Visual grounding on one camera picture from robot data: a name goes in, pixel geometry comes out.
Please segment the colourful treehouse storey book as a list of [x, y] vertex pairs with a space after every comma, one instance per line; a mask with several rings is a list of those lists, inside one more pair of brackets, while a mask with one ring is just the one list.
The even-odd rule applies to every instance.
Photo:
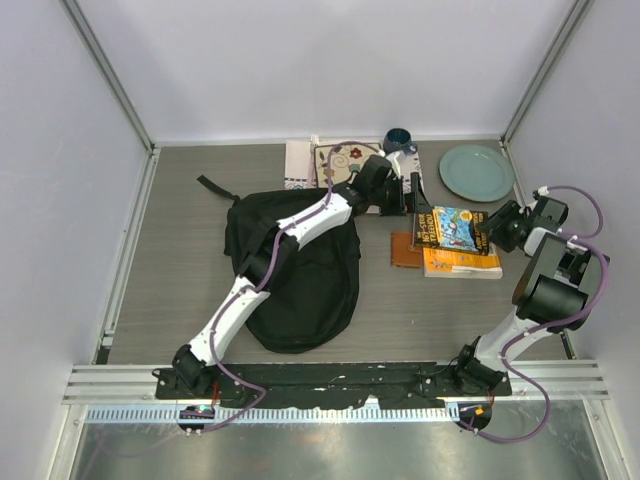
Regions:
[[479, 225], [489, 218], [486, 211], [435, 206], [413, 216], [413, 244], [430, 249], [487, 256], [490, 242]]

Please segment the orange paperback book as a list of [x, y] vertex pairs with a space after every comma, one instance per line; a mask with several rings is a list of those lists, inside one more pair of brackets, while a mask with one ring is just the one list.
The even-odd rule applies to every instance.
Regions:
[[503, 268], [494, 245], [488, 255], [424, 248], [423, 273], [432, 278], [498, 280]]

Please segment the black student backpack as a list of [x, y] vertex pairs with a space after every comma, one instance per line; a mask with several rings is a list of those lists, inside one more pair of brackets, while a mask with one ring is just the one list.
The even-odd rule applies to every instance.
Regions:
[[[224, 254], [238, 273], [258, 222], [296, 214], [320, 200], [324, 189], [259, 192], [241, 198], [207, 177], [211, 192], [233, 202], [227, 212]], [[351, 322], [359, 295], [360, 239], [350, 220], [310, 242], [293, 271], [246, 322], [261, 345], [279, 354], [300, 354], [339, 335]]]

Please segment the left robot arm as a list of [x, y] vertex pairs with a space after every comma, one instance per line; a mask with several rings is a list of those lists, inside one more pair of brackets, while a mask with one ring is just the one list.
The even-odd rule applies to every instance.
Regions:
[[420, 173], [405, 175], [398, 153], [370, 156], [343, 182], [236, 198], [225, 253], [234, 281], [205, 326], [172, 359], [179, 388], [205, 397], [229, 371], [222, 360], [247, 326], [277, 353], [303, 353], [333, 339], [351, 321], [359, 294], [360, 241], [355, 217], [425, 211]]

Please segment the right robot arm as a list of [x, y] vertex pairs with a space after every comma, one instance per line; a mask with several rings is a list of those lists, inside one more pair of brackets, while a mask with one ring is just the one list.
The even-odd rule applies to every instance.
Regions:
[[494, 393], [510, 363], [537, 341], [577, 330], [604, 291], [608, 259], [562, 225], [568, 206], [541, 197], [533, 207], [510, 200], [479, 225], [496, 247], [522, 250], [527, 264], [512, 296], [513, 310], [491, 332], [462, 348], [451, 380], [465, 395]]

